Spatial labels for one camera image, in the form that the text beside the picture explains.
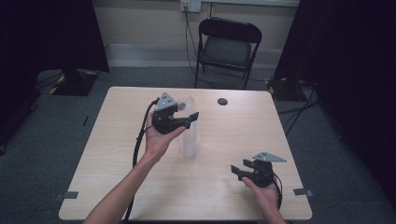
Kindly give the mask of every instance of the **chair seat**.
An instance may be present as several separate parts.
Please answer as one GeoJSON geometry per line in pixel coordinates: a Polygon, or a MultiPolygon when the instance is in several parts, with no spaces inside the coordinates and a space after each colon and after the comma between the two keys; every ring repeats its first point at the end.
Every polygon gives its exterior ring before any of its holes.
{"type": "Polygon", "coordinates": [[[247,69],[250,52],[249,43],[210,36],[206,40],[201,61],[247,69]]]}

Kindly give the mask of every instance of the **finger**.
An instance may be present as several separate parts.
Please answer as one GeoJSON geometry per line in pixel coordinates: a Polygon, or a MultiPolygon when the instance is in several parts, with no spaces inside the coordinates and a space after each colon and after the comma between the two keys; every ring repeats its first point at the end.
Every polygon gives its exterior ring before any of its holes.
{"type": "Polygon", "coordinates": [[[175,139],[176,137],[181,135],[184,131],[186,131],[186,127],[184,127],[184,126],[178,127],[174,131],[172,131],[171,133],[167,134],[166,136],[168,137],[168,139],[170,141],[172,141],[173,139],[175,139]]]}
{"type": "Polygon", "coordinates": [[[150,111],[148,113],[148,119],[146,120],[146,127],[152,126],[152,116],[154,115],[154,111],[150,111]]]}
{"type": "Polygon", "coordinates": [[[247,177],[242,177],[242,181],[245,183],[245,185],[250,188],[250,189],[255,189],[257,188],[257,186],[253,183],[253,181],[251,181],[251,179],[247,178],[247,177]]]}

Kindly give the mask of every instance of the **black folding chair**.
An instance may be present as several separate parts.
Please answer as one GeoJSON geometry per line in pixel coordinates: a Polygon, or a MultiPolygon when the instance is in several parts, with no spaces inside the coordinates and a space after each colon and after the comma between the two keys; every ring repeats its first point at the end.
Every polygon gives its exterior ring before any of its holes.
{"type": "Polygon", "coordinates": [[[201,64],[204,71],[205,65],[209,65],[243,72],[245,90],[261,42],[262,32],[251,23],[222,18],[201,21],[194,88],[197,88],[199,64],[201,64]]]}

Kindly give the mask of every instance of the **hand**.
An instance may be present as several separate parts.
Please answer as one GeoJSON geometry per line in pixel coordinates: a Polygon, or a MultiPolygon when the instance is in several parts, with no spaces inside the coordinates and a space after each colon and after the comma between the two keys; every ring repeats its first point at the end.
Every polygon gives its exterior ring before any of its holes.
{"type": "Polygon", "coordinates": [[[154,112],[150,112],[148,114],[148,119],[146,122],[146,153],[156,162],[161,159],[161,157],[165,154],[166,149],[168,149],[171,141],[181,135],[186,127],[179,127],[175,129],[173,132],[168,134],[162,134],[157,132],[155,128],[152,126],[152,116],[154,112]]]}
{"type": "Polygon", "coordinates": [[[242,177],[242,181],[256,196],[262,215],[268,223],[285,223],[277,208],[277,189],[274,183],[265,188],[259,188],[247,177],[242,177]]]}

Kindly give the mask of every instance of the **forearm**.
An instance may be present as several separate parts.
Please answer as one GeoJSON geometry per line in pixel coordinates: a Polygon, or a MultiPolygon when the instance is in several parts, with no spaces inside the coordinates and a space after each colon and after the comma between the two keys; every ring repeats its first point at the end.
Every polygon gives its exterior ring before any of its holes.
{"type": "Polygon", "coordinates": [[[143,155],[134,169],[90,212],[84,223],[119,223],[156,160],[143,155]]]}

